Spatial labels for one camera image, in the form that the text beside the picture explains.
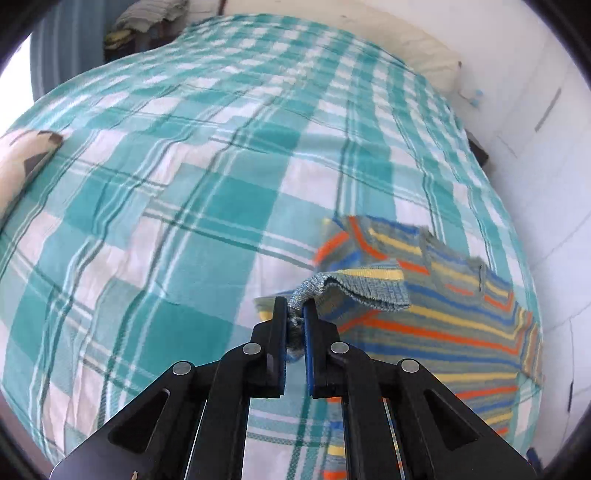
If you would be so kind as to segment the striped knit sweater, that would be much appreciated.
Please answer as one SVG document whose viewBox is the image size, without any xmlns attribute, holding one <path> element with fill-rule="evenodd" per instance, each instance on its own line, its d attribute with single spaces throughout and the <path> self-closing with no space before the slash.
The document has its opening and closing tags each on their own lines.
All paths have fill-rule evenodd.
<svg viewBox="0 0 591 480">
<path fill-rule="evenodd" d="M 388 363 L 414 358 L 517 451 L 531 445 L 542 390 L 542 329 L 514 287 L 426 227 L 373 216 L 325 221 L 311 270 L 259 267 L 256 310 L 304 300 L 342 340 Z"/>
</svg>

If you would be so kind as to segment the grey folded clothes pile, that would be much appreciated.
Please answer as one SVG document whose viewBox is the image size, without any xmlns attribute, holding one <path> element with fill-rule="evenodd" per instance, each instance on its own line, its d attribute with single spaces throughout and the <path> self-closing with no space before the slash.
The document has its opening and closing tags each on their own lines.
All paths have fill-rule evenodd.
<svg viewBox="0 0 591 480">
<path fill-rule="evenodd" d="M 115 50 L 131 44 L 135 51 L 156 48 L 183 29 L 188 1 L 136 1 L 115 20 L 103 46 Z"/>
</svg>

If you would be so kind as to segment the teal plaid bedspread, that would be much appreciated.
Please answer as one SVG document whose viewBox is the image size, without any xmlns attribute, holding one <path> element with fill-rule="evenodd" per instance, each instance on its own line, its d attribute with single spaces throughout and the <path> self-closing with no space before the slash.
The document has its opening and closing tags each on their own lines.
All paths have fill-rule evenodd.
<svg viewBox="0 0 591 480">
<path fill-rule="evenodd" d="M 254 297 L 259 267 L 311 270 L 331 219 L 426 227 L 483 259 L 540 322 L 460 119 L 349 32 L 212 18 L 67 81 L 8 132 L 22 128 L 63 143 L 1 225 L 1 391 L 52 471 L 174 363 L 249 342 L 283 297 L 284 393 L 250 401 L 238 479 L 349 479 L 342 401 L 308 390 L 315 300 L 293 321 L 286 296 L 269 319 Z"/>
</svg>

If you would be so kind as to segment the white wardrobe doors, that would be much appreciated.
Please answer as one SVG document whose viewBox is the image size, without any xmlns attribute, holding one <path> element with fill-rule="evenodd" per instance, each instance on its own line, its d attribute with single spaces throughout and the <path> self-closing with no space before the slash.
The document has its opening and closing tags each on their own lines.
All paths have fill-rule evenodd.
<svg viewBox="0 0 591 480">
<path fill-rule="evenodd" d="M 590 88 L 567 50 L 548 36 L 540 59 L 493 141 L 489 171 L 523 243 L 548 351 L 551 394 L 578 418 L 590 400 Z"/>
</svg>

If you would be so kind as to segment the patterned cream pillow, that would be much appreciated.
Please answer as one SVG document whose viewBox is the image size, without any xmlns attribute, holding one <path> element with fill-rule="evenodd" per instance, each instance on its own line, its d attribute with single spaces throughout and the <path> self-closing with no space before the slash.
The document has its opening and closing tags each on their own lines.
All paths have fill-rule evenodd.
<svg viewBox="0 0 591 480">
<path fill-rule="evenodd" d="M 63 136 L 49 130 L 22 128 L 1 137 L 1 225 L 62 143 Z"/>
</svg>

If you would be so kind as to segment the blue curtain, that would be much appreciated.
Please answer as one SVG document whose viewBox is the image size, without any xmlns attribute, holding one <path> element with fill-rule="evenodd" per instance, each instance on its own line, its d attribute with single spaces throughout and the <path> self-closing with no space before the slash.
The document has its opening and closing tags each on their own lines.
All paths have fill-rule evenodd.
<svg viewBox="0 0 591 480">
<path fill-rule="evenodd" d="M 103 40 L 133 0 L 66 0 L 54 5 L 31 35 L 35 100 L 104 63 Z"/>
</svg>

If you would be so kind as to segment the cream headboard cushion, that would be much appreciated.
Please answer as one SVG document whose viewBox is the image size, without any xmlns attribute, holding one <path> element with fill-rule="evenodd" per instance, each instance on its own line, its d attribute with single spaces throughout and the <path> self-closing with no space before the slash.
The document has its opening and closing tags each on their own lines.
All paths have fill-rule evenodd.
<svg viewBox="0 0 591 480">
<path fill-rule="evenodd" d="M 458 53 L 422 29 L 362 1 L 228 0 L 222 3 L 221 13 L 273 14 L 322 23 L 380 46 L 423 75 L 446 97 L 459 84 Z"/>
</svg>

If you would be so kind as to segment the wall socket with blue plugs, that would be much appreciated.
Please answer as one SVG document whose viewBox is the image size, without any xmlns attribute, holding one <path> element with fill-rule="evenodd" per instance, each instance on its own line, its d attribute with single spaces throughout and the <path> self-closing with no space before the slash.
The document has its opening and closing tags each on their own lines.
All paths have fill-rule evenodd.
<svg viewBox="0 0 591 480">
<path fill-rule="evenodd" d="M 462 89 L 458 92 L 458 95 L 468 102 L 473 108 L 479 109 L 484 93 L 480 89 L 466 90 Z"/>
</svg>

